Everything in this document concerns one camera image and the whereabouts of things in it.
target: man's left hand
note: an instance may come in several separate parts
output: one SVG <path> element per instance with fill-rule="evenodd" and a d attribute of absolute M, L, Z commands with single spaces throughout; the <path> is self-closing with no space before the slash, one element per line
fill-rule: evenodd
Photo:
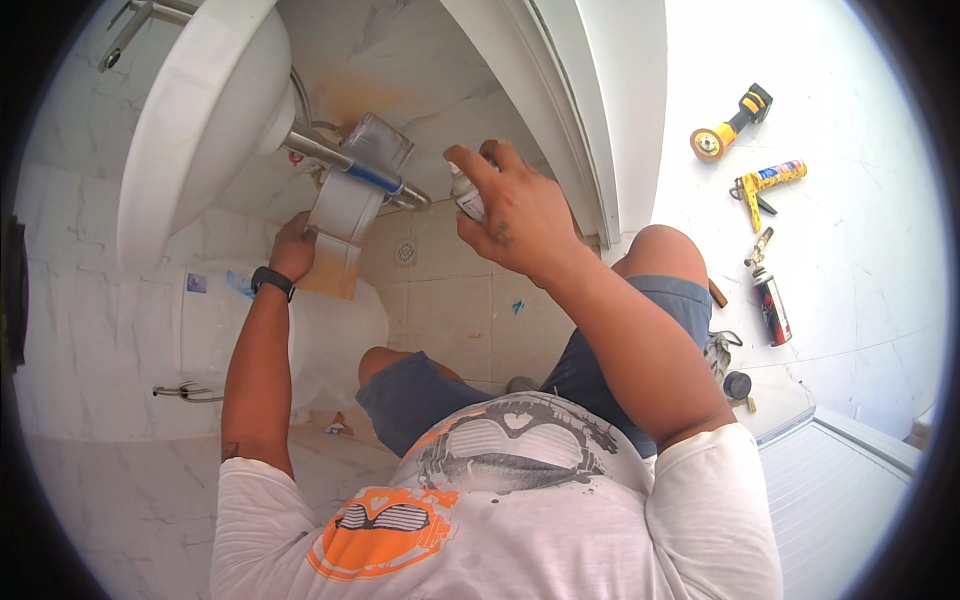
<path fill-rule="evenodd" d="M 306 225 L 309 216 L 310 211 L 304 210 L 283 226 L 274 238 L 274 250 L 270 254 L 270 268 L 294 283 L 313 267 L 317 230 Z"/>

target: man's right arm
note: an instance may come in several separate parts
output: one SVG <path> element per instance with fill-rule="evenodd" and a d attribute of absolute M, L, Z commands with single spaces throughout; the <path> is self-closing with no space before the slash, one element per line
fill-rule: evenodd
<path fill-rule="evenodd" d="M 458 214 L 461 238 L 481 256 L 529 276 L 583 332 L 613 397 L 659 451 L 736 418 L 703 353 L 683 328 L 578 239 L 560 186 L 502 141 L 488 141 L 495 171 L 454 146 L 444 156 L 480 190 L 484 222 Z"/>

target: man's left arm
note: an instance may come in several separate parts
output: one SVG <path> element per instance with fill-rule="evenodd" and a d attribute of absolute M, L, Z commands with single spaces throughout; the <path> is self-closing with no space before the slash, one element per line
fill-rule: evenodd
<path fill-rule="evenodd" d="M 302 212 L 276 235 L 270 268 L 294 283 L 313 266 L 317 233 Z M 294 476 L 287 452 L 290 423 L 290 316 L 287 295 L 264 283 L 257 291 L 227 370 L 221 460 L 256 459 Z"/>

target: yellow power tool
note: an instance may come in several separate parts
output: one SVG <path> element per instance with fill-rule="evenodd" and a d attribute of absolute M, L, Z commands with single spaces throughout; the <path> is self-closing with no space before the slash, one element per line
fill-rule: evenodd
<path fill-rule="evenodd" d="M 750 207 L 750 223 L 754 226 L 754 233 L 759 233 L 760 211 L 758 209 L 762 208 L 772 215 L 777 214 L 777 211 L 764 202 L 757 192 L 768 190 L 787 181 L 798 180 L 804 175 L 806 175 L 806 164 L 802 160 L 791 160 L 736 178 L 733 180 L 733 187 L 730 188 L 730 195 L 737 200 L 747 201 L 747 206 Z"/>
<path fill-rule="evenodd" d="M 759 123 L 767 118 L 773 96 L 757 84 L 740 98 L 739 111 L 730 121 L 724 121 L 712 130 L 697 130 L 690 134 L 690 147 L 693 154 L 703 162 L 719 160 L 733 144 L 736 135 L 743 131 L 747 123 Z"/>

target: white t-shirt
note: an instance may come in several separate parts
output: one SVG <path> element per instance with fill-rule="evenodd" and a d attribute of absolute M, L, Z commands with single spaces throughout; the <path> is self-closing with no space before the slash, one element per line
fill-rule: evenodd
<path fill-rule="evenodd" d="M 667 448 L 541 393 L 425 433 L 388 488 L 328 523 L 265 463 L 220 468 L 213 598 L 782 598 L 756 441 L 733 423 Z"/>

